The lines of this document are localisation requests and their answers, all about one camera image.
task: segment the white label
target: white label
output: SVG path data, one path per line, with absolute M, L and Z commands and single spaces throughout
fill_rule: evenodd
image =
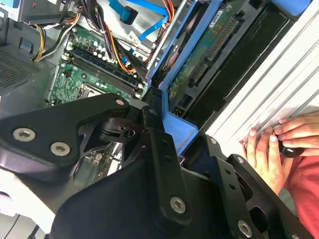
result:
M 213 18 L 213 20 L 211 21 L 209 28 L 213 28 L 214 25 L 216 24 L 216 22 L 219 20 L 220 16 L 223 14 L 223 10 L 219 10 L 216 14 L 216 16 Z
M 133 45 L 135 45 L 136 47 L 140 45 L 141 41 L 139 40 L 138 36 L 135 35 L 134 32 L 132 31 L 130 32 L 129 38 L 131 42 L 133 43 Z

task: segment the fingernail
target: fingernail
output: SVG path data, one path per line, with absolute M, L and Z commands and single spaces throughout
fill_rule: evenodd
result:
M 288 122 L 288 120 L 286 120 L 286 119 L 281 119 L 281 120 L 279 120 L 279 123 L 280 124 L 284 124 L 284 123 L 287 123 Z
M 284 147 L 291 147 L 292 145 L 291 145 L 289 140 L 285 140 L 285 141 L 283 141 L 283 146 Z
M 255 129 L 251 129 L 251 130 L 249 131 L 249 135 L 250 135 L 251 137 L 254 137 L 255 134 L 256 134 Z
M 266 131 L 267 133 L 271 133 L 271 132 L 273 131 L 273 128 L 267 127 L 265 131 Z
M 276 134 L 276 135 L 281 134 L 281 132 L 282 132 L 281 128 L 277 128 L 277 129 L 275 129 L 275 134 Z
M 274 142 L 276 142 L 277 137 L 272 134 L 272 135 L 270 136 L 269 140 L 270 140 L 270 142 L 274 143 Z

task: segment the red shirt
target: red shirt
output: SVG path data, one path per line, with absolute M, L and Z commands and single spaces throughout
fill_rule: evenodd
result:
M 319 156 L 295 158 L 285 183 L 300 222 L 319 239 Z

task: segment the silver screw head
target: silver screw head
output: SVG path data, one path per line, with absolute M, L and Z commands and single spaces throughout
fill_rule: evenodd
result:
M 244 163 L 244 160 L 241 157 L 239 157 L 239 156 L 237 157 L 237 161 L 240 162 L 240 163 Z
M 243 221 L 243 220 L 239 220 L 238 221 L 238 228 L 240 230 L 240 232 L 247 238 L 251 238 L 253 235 L 253 232 L 251 231 L 249 225 Z
M 172 197 L 170 199 L 170 206 L 175 212 L 179 214 L 183 214 L 186 212 L 185 202 L 179 197 Z
M 124 105 L 124 101 L 122 101 L 122 100 L 118 100 L 118 99 L 117 99 L 117 100 L 116 100 L 116 103 L 119 104 L 119 105 L 121 105 L 121 106 Z
M 155 115 L 155 116 L 158 115 L 158 113 L 156 112 L 156 110 L 154 110 L 153 108 L 150 108 L 150 109 L 149 109 L 149 112 L 150 112 L 151 114 Z
M 217 141 L 213 138 L 210 138 L 210 141 L 212 142 L 212 144 L 217 144 Z
M 35 139 L 36 134 L 30 128 L 17 128 L 13 131 L 12 136 L 18 141 L 29 142 Z
M 70 153 L 71 148 L 63 142 L 55 142 L 50 147 L 51 152 L 56 156 L 66 156 Z

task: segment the finger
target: finger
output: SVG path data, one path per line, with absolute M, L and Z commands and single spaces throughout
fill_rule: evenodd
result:
M 256 167 L 256 138 L 257 138 L 257 131 L 255 128 L 252 128 L 249 131 L 246 152 L 247 152 L 247 161 L 253 168 Z
M 301 156 L 303 157 L 319 156 L 319 148 L 306 148 Z
M 279 120 L 279 123 L 280 124 L 285 124 L 285 123 L 291 122 L 291 121 L 293 121 L 295 119 L 299 119 L 299 118 L 303 118 L 303 117 L 310 117 L 310 116 L 319 116 L 319 111 L 308 113 L 308 114 L 305 114 L 305 115 L 302 115 L 302 116 L 296 116 L 296 117 L 292 117 L 292 118 L 281 119 L 281 120 Z
M 278 140 L 277 137 L 272 134 L 269 137 L 268 168 L 270 172 L 273 172 L 278 171 L 281 167 Z
M 283 146 L 291 148 L 319 148 L 319 136 L 284 140 Z
M 287 133 L 281 134 L 279 139 L 281 141 L 293 138 L 305 138 L 309 136 L 319 135 L 319 123 L 306 124 L 301 127 L 295 128 Z
M 319 122 L 319 117 L 305 117 L 305 118 L 294 119 L 293 121 L 285 123 L 281 125 L 279 128 L 275 129 L 275 134 L 280 135 L 290 130 L 293 130 L 295 128 L 298 128 L 300 126 L 303 126 L 306 124 L 318 123 L 318 122 Z
M 240 149 L 239 149 L 240 151 L 238 153 L 239 153 L 239 155 L 241 155 L 247 161 L 246 147 L 245 147 L 245 145 L 242 142 L 239 142 L 239 143 L 240 143 L 241 147 L 240 147 Z
M 293 158 L 284 158 L 283 159 L 283 168 L 284 168 L 284 173 L 285 173 L 285 179 L 288 178 L 293 161 L 294 161 Z
M 256 168 L 260 170 L 268 170 L 268 146 L 269 137 L 272 134 L 273 129 L 271 127 L 266 128 L 265 132 L 261 135 L 256 148 Z

